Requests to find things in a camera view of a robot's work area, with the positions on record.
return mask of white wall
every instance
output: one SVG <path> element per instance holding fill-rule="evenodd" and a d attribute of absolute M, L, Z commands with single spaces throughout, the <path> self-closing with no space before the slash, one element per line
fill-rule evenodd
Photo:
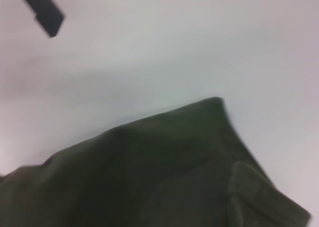
<path fill-rule="evenodd" d="M 0 173 L 211 96 L 319 225 L 318 0 L 56 0 L 48 39 L 0 0 Z"/>

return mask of white surface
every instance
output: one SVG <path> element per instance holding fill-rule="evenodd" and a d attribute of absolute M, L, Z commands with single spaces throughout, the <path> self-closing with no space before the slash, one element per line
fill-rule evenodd
<path fill-rule="evenodd" d="M 48 39 L 0 0 L 0 173 L 202 98 L 277 187 L 319 216 L 318 0 L 56 0 Z"/>

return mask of white background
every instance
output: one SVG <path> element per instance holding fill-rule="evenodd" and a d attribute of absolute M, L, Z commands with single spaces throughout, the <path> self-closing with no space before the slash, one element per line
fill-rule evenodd
<path fill-rule="evenodd" d="M 319 226 L 318 0 L 0 0 L 0 173 L 211 96 Z"/>

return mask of olive green garment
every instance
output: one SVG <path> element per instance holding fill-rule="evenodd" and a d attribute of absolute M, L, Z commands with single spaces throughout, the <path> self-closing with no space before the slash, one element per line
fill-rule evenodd
<path fill-rule="evenodd" d="M 0 227 L 304 227 L 221 98 L 113 128 L 2 178 Z"/>

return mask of dark green fabric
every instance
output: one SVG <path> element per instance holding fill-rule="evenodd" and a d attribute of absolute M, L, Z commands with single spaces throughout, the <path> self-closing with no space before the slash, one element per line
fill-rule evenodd
<path fill-rule="evenodd" d="M 211 98 L 111 129 L 0 183 L 0 227 L 304 227 Z"/>

